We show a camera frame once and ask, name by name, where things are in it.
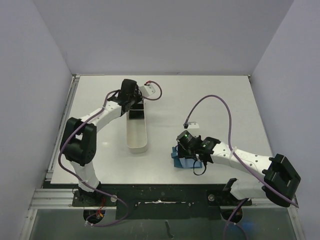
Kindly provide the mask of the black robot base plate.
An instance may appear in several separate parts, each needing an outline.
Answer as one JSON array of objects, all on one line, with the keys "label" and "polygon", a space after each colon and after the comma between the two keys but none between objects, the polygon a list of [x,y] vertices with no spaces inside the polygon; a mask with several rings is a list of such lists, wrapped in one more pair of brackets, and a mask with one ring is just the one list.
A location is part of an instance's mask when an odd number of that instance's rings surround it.
[{"label": "black robot base plate", "polygon": [[125,220],[220,220],[239,222],[242,207],[250,199],[236,199],[223,184],[191,185],[99,185],[101,192],[72,190],[73,207],[83,207],[84,220],[97,227],[109,227]]}]

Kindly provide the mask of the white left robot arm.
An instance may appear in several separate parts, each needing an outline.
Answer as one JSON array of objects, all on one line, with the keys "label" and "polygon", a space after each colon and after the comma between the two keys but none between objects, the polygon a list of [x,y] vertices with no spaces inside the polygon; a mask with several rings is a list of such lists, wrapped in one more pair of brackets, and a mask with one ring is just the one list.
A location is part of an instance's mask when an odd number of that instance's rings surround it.
[{"label": "white left robot arm", "polygon": [[97,151],[97,134],[111,121],[122,117],[143,100],[143,87],[124,79],[120,89],[107,93],[101,107],[88,115],[67,120],[58,154],[58,165],[78,180],[84,200],[95,206],[102,199],[93,159]]}]

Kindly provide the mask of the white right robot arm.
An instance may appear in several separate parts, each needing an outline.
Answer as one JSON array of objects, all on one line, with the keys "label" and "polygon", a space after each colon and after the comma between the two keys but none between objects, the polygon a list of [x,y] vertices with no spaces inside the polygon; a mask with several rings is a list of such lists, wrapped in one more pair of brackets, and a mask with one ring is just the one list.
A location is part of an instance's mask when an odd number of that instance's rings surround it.
[{"label": "white right robot arm", "polygon": [[233,205],[246,198],[267,198],[280,207],[299,206],[294,197],[301,177],[286,156],[249,153],[212,137],[195,137],[187,130],[178,135],[176,141],[178,155],[182,158],[190,158],[204,165],[225,165],[256,178],[252,182],[235,179],[227,184],[227,189],[222,192],[227,204]]}]

